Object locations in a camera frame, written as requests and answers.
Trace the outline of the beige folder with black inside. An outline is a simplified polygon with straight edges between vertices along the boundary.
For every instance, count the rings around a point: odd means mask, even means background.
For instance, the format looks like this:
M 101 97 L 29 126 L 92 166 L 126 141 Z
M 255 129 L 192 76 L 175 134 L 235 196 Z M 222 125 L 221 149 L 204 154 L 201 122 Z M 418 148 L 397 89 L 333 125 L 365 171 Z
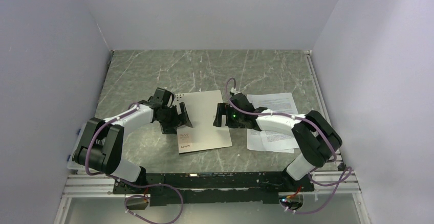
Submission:
M 177 129 L 179 154 L 232 146 L 229 128 L 213 126 L 218 103 L 223 102 L 220 90 L 176 94 L 178 108 L 181 102 L 192 127 Z

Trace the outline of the printed white paper sheet top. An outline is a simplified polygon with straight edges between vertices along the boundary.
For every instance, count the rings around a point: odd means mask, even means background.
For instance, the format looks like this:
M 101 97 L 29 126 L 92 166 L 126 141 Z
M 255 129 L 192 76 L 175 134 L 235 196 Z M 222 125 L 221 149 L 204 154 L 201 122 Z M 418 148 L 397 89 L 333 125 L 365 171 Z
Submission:
M 291 118 L 292 115 L 298 114 L 291 93 L 247 95 L 247 99 L 255 108 L 266 107 L 263 113 L 270 114 L 257 118 L 260 131 L 272 131 L 294 137 L 291 129 L 299 121 Z

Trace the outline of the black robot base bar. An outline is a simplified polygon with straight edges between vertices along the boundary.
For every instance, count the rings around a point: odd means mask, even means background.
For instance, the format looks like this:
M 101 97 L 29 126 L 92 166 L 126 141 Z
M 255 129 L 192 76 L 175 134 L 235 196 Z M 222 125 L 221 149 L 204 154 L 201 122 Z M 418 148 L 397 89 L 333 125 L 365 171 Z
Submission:
M 227 173 L 149 173 L 153 187 L 138 189 L 115 182 L 115 195 L 147 193 L 152 207 L 169 204 L 261 202 L 276 204 L 285 193 L 313 192 L 307 176 L 295 181 L 280 171 Z

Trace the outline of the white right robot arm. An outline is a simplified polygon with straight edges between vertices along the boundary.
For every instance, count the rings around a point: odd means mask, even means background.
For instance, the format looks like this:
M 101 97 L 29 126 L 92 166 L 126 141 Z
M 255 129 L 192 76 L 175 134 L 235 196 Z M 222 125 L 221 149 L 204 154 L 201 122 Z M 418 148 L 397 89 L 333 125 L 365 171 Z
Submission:
M 283 171 L 282 184 L 294 191 L 302 178 L 316 168 L 336 159 L 342 139 L 316 110 L 304 115 L 290 115 L 266 107 L 255 108 L 242 93 L 230 93 L 227 103 L 218 103 L 213 122 L 215 127 L 246 128 L 276 132 L 295 139 L 300 155 Z

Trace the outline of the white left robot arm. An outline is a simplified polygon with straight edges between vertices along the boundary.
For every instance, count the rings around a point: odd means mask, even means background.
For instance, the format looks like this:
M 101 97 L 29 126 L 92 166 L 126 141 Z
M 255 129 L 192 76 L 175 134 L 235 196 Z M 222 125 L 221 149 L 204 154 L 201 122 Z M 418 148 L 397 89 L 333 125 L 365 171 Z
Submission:
M 123 142 L 136 129 L 160 123 L 163 134 L 176 134 L 178 127 L 192 127 L 184 102 L 174 105 L 172 92 L 157 88 L 147 100 L 132 103 L 128 109 L 113 117 L 87 121 L 72 153 L 72 161 L 84 166 L 88 175 L 106 174 L 127 181 L 134 193 L 146 189 L 144 167 L 122 157 Z

